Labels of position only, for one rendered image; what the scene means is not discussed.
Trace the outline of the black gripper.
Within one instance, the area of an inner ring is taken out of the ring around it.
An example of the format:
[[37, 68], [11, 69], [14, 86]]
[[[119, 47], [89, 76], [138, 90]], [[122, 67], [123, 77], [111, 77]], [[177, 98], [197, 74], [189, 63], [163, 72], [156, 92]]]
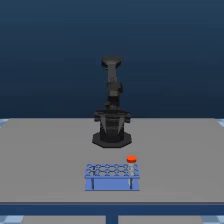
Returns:
[[131, 114], [124, 110], [97, 110], [94, 113], [94, 121], [100, 122], [100, 132], [104, 134], [107, 132], [107, 125], [118, 125], [117, 134], [119, 134], [124, 123], [131, 121]]

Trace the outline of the orange-capped clear centrifuge tube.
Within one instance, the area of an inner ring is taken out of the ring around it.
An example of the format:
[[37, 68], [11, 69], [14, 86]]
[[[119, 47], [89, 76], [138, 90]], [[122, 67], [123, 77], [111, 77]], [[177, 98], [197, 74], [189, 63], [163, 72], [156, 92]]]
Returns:
[[128, 163], [128, 175], [129, 175], [129, 186], [130, 188], [133, 188], [134, 179], [135, 176], [135, 163], [137, 161], [137, 158], [134, 155], [128, 155], [126, 157], [126, 161]]

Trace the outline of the blue test tube rack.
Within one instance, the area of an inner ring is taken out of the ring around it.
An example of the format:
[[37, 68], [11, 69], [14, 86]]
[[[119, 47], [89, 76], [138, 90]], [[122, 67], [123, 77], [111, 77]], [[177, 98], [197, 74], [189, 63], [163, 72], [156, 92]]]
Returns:
[[133, 188], [128, 180], [128, 164], [87, 164], [84, 178], [86, 191], [138, 191], [140, 173], [135, 164]]

